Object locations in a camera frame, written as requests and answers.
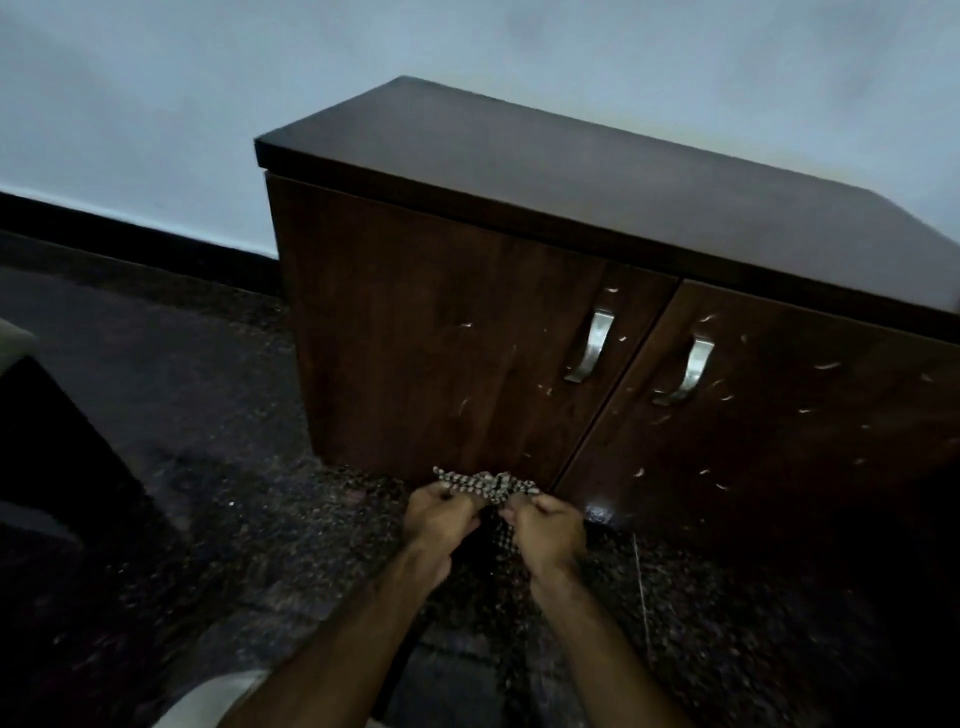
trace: metal door handle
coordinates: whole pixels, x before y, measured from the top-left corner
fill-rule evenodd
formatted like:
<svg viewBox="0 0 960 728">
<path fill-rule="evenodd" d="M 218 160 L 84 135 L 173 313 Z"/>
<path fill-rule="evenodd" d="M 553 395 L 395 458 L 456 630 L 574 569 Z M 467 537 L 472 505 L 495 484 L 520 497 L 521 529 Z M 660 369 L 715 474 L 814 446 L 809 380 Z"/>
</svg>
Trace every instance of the metal door handle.
<svg viewBox="0 0 960 728">
<path fill-rule="evenodd" d="M 579 384 L 593 372 L 597 359 L 600 358 L 600 352 L 603 351 L 604 342 L 607 341 L 607 334 L 610 333 L 610 327 L 613 325 L 613 314 L 602 308 L 593 311 L 593 320 L 590 322 L 590 333 L 587 335 L 587 348 L 584 350 L 584 358 L 580 360 L 577 368 L 564 377 L 566 381 L 572 381 Z"/>
<path fill-rule="evenodd" d="M 701 336 L 693 334 L 693 346 L 690 347 L 690 356 L 686 360 L 686 373 L 684 381 L 680 383 L 670 394 L 657 394 L 653 399 L 654 404 L 663 407 L 669 407 L 671 404 L 684 401 L 690 396 L 690 393 L 700 383 L 700 377 L 704 375 L 704 369 L 707 367 L 707 361 L 710 359 L 710 353 L 713 351 L 713 342 Z"/>
</svg>

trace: black baseboard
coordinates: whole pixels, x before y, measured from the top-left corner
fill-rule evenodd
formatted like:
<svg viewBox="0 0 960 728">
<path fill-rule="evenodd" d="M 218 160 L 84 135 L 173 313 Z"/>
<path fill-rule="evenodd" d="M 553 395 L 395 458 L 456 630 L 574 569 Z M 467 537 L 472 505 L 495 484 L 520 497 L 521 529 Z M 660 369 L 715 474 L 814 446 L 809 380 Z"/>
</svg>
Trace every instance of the black baseboard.
<svg viewBox="0 0 960 728">
<path fill-rule="evenodd" d="M 283 295 L 279 262 L 271 257 L 3 192 L 0 230 L 267 296 Z"/>
</svg>

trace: beaded chain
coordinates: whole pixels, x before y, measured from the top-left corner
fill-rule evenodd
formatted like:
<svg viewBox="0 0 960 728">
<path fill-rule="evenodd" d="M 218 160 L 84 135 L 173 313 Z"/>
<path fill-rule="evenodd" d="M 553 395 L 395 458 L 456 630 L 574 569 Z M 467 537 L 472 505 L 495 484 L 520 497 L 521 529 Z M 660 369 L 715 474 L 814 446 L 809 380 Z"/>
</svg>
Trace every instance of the beaded chain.
<svg viewBox="0 0 960 728">
<path fill-rule="evenodd" d="M 473 493 L 485 498 L 491 505 L 500 506 L 507 502 L 507 498 L 514 493 L 523 493 L 527 496 L 538 496 L 540 489 L 533 480 L 520 480 L 509 473 L 490 474 L 487 471 L 476 475 L 460 475 L 451 471 L 434 468 L 433 473 L 447 488 L 464 493 Z M 508 551 L 517 551 L 514 546 L 514 528 L 497 519 L 493 530 L 493 542 Z"/>
</svg>

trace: white wall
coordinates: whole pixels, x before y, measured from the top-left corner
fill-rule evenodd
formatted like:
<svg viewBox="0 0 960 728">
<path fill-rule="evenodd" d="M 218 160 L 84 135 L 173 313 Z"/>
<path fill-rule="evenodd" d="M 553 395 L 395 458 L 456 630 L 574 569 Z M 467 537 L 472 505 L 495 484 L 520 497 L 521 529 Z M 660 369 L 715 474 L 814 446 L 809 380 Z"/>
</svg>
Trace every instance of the white wall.
<svg viewBox="0 0 960 728">
<path fill-rule="evenodd" d="M 870 186 L 960 239 L 957 0 L 0 0 L 0 189 L 275 255 L 253 137 L 399 74 Z"/>
</svg>

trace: dark brown cabinet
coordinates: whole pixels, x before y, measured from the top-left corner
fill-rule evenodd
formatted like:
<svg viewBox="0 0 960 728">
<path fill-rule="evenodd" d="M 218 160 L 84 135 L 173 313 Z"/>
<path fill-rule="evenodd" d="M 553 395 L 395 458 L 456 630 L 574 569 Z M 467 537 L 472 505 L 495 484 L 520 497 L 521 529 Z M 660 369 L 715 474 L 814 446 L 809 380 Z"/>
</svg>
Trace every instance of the dark brown cabinet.
<svg viewBox="0 0 960 728">
<path fill-rule="evenodd" d="M 690 396 L 694 336 L 714 346 Z M 849 504 L 897 507 L 960 457 L 960 347 L 685 282 L 558 495 L 700 546 L 802 538 Z"/>
<path fill-rule="evenodd" d="M 960 246 L 873 193 L 416 79 L 257 155 L 328 463 L 756 548 L 960 458 Z"/>
<path fill-rule="evenodd" d="M 269 179 L 314 450 L 552 483 L 676 279 Z M 613 316 L 580 383 L 594 313 Z"/>
</svg>

